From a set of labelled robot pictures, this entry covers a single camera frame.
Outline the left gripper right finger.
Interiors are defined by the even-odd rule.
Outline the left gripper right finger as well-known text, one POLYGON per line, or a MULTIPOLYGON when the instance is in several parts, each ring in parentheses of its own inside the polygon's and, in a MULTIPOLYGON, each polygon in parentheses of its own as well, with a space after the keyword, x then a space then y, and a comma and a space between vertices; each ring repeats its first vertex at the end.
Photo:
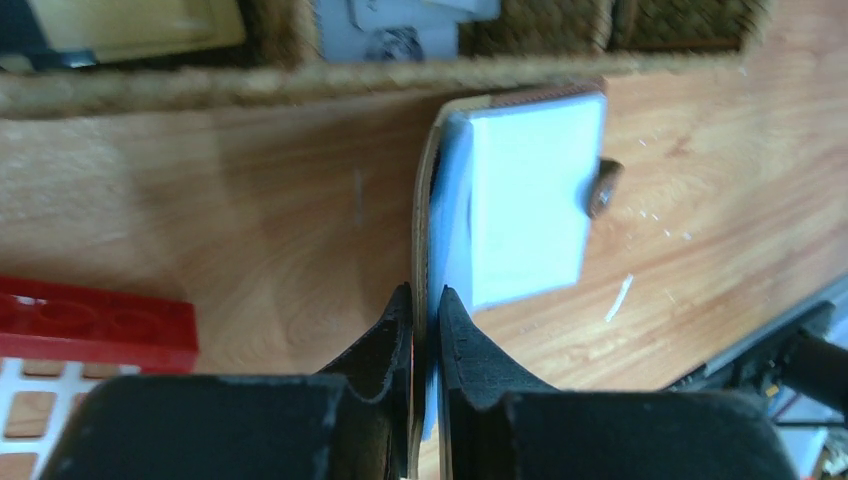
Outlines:
POLYGON ((456 290, 437 308, 440 468, 444 479, 515 479, 512 394, 555 392, 471 319, 456 290))

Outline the woven divided basket tray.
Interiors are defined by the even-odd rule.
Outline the woven divided basket tray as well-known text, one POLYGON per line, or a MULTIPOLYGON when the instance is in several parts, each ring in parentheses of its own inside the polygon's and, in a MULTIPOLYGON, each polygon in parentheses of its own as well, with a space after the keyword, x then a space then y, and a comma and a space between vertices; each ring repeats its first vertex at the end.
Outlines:
POLYGON ((331 64, 314 1, 244 1, 248 41, 202 53, 1 77, 5 119, 296 105, 411 89, 511 89, 732 65, 770 1, 505 1, 459 29, 455 60, 331 64))

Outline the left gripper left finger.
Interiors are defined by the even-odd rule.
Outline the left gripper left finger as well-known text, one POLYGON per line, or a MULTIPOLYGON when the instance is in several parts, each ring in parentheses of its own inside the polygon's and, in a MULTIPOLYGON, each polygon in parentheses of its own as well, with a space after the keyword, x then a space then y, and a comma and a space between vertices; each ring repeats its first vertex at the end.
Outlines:
POLYGON ((320 370, 344 381, 333 403, 328 479, 400 479, 409 465, 412 292, 396 287, 379 320, 320 370))

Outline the brown leather card holder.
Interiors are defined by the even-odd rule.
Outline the brown leather card holder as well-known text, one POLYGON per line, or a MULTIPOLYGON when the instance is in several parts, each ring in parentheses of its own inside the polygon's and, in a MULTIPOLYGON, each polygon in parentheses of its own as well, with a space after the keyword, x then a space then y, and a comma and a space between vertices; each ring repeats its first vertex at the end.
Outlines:
POLYGON ((615 188, 601 170, 605 83, 584 79, 443 105, 419 162, 412 214, 410 443, 439 432, 437 308, 470 316, 575 285, 591 219, 615 188))

